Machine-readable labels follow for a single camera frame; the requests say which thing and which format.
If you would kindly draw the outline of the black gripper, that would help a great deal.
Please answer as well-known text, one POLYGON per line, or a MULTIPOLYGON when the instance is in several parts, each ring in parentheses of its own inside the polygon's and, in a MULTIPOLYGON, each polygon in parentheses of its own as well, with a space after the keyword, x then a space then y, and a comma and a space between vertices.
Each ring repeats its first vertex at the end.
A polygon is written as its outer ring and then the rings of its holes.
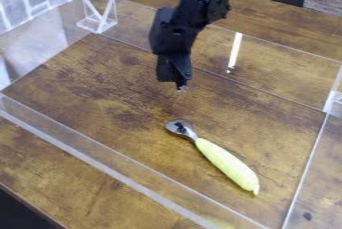
POLYGON ((178 91, 188 89, 192 79, 191 48, 203 24, 192 24, 180 18, 172 8, 156 11, 148 43, 158 56, 156 78, 160 82, 174 82, 178 91))

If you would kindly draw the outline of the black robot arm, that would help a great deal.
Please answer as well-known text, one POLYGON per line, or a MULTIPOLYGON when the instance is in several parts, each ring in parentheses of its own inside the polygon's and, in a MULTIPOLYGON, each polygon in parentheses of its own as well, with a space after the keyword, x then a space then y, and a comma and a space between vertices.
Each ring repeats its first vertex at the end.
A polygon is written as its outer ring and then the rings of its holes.
POLYGON ((159 8, 148 42, 158 56, 156 79, 174 82, 179 91, 188 88, 192 78, 191 48, 199 32, 212 22, 224 19, 230 0, 180 0, 175 8, 159 8))

